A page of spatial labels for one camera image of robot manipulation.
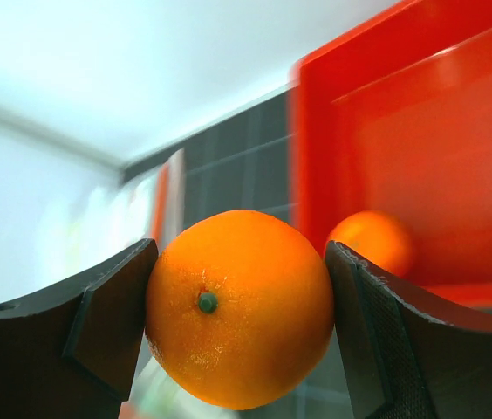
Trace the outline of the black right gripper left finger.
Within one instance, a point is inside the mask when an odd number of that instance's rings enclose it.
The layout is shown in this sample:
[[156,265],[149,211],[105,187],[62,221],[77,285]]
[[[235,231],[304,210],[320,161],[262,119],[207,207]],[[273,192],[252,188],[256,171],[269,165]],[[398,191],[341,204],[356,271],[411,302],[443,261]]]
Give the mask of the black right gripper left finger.
[[142,239],[0,303],[0,418],[115,418],[131,393],[158,257]]

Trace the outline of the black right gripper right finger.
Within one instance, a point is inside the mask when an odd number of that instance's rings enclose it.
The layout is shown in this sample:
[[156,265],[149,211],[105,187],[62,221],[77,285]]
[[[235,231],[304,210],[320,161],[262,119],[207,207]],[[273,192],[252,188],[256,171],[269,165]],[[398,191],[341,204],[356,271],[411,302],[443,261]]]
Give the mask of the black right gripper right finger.
[[357,418],[492,418],[492,314],[329,242],[335,328]]

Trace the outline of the orange fruit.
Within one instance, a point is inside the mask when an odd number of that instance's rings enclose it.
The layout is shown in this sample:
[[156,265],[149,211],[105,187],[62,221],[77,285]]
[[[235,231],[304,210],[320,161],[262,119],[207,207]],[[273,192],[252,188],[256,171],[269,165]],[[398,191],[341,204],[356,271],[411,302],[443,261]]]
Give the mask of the orange fruit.
[[311,243],[251,209],[211,216],[160,254],[148,281],[146,336],[182,388],[227,409],[294,389],[333,329],[331,280]]
[[341,221],[328,236],[345,244],[382,270],[405,276],[414,261],[413,240],[395,218],[379,211],[364,210]]

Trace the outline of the orange zipper clear bag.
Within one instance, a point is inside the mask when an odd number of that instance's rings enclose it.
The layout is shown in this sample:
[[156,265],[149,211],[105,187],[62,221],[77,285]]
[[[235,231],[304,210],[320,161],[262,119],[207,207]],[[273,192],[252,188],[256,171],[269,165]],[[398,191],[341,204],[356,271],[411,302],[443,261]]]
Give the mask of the orange zipper clear bag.
[[86,198],[81,215],[70,224],[77,245],[125,247],[146,237],[161,237],[164,217],[183,187],[185,152],[177,149],[161,165],[117,188],[98,187]]

